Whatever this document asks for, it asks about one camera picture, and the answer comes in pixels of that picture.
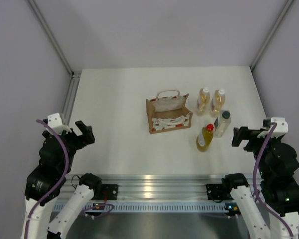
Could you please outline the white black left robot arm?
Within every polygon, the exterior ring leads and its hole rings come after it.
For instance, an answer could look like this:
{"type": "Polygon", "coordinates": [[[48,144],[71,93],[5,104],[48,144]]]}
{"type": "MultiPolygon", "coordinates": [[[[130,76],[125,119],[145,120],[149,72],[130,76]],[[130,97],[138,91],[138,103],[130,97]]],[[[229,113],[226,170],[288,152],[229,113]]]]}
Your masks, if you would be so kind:
{"type": "Polygon", "coordinates": [[[82,121],[75,123],[81,135],[62,123],[52,126],[47,119],[37,120],[37,123],[46,128],[42,134],[45,140],[39,151],[39,164],[26,181],[26,210],[21,238],[64,239],[87,202],[99,198],[103,192],[100,177],[84,174],[57,218],[50,220],[66,175],[71,171],[74,155],[95,143],[95,138],[92,127],[82,121]]]}

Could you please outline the amber bottle white cap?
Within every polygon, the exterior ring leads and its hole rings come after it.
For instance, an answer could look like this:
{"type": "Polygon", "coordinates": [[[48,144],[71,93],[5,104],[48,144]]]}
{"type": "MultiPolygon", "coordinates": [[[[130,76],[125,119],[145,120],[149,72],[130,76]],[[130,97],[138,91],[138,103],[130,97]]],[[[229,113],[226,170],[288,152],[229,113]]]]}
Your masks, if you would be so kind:
{"type": "Polygon", "coordinates": [[[209,103],[209,100],[210,100],[209,88],[204,87],[204,88],[200,89],[199,95],[197,98],[197,110],[196,110],[196,113],[198,116],[202,116],[205,113],[206,108],[209,103]]]}
{"type": "Polygon", "coordinates": [[[225,103],[225,90],[224,89],[216,90],[210,102],[210,110],[209,110],[209,113],[213,118],[217,117],[224,103],[225,103]]]}

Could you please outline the burlap watermelon print bag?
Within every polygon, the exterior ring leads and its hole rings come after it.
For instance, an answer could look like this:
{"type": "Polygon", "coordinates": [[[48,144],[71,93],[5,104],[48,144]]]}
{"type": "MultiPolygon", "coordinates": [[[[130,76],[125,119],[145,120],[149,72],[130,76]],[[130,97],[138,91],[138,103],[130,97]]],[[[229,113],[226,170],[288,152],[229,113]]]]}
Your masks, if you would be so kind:
{"type": "Polygon", "coordinates": [[[193,112],[186,107],[189,94],[178,89],[164,90],[146,99],[149,133],[157,134],[191,128],[193,112]]]}

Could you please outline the yellow bottle red cap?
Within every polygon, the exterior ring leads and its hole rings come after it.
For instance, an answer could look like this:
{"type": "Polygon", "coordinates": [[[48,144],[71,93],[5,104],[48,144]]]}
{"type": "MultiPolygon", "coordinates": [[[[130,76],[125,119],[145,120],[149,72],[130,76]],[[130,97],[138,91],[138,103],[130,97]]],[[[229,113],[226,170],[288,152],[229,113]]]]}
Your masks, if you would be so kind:
{"type": "Polygon", "coordinates": [[[196,146],[197,149],[201,152],[205,152],[213,139],[214,133],[214,125],[208,124],[207,126],[203,127],[200,134],[196,139],[196,146]]]}

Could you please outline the clear bottle grey cap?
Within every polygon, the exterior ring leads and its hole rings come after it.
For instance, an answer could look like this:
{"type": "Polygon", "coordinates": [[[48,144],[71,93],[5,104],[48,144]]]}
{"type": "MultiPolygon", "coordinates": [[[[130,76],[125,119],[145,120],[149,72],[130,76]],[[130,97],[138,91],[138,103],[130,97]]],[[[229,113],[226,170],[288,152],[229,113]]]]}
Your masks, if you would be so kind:
{"type": "Polygon", "coordinates": [[[214,122],[214,134],[216,138],[223,136],[231,123],[231,113],[229,110],[221,110],[214,122]]]}

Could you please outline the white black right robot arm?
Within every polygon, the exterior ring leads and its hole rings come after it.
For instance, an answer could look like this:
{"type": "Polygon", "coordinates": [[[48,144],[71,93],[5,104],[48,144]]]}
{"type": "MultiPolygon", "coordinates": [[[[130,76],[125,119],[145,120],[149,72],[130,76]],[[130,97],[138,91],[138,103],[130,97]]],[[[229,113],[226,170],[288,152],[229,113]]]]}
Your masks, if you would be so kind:
{"type": "Polygon", "coordinates": [[[222,192],[233,198],[252,239],[296,239],[299,236],[299,185],[293,178],[298,169],[296,151],[274,137],[276,123],[267,129],[233,130],[232,146],[253,153],[252,187],[242,173],[222,178],[222,192]]]}

